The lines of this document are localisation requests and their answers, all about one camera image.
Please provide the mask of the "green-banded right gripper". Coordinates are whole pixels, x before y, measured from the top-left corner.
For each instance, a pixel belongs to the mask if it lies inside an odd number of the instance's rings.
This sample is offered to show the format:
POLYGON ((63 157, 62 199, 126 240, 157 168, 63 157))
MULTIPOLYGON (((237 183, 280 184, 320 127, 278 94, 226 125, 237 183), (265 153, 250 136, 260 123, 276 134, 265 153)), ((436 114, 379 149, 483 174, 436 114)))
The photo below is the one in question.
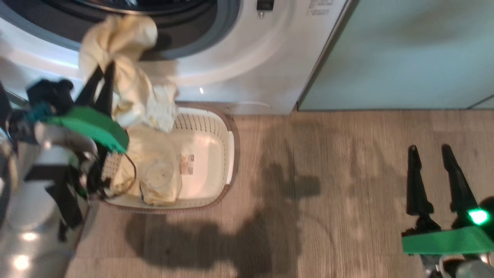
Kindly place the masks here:
POLYGON ((419 217, 414 229, 402 233, 403 252, 426 256, 493 252, 493 198, 478 204, 450 145, 443 144, 441 151, 450 182, 450 210, 457 218, 450 229, 442 229, 430 217, 434 207, 425 192, 418 148, 411 145, 408 149, 406 213, 419 217))

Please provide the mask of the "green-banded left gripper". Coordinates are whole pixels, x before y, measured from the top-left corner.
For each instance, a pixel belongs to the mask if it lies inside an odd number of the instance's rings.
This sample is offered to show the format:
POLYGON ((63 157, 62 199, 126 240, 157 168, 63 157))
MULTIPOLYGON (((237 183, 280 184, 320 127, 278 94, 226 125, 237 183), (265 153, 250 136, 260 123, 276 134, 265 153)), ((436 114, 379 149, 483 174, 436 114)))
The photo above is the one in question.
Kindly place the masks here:
POLYGON ((126 153, 129 136, 111 118, 115 70, 114 61, 104 73, 100 66, 95 67, 75 100, 76 106, 64 115, 49 117, 48 123, 90 137, 114 153, 126 153))

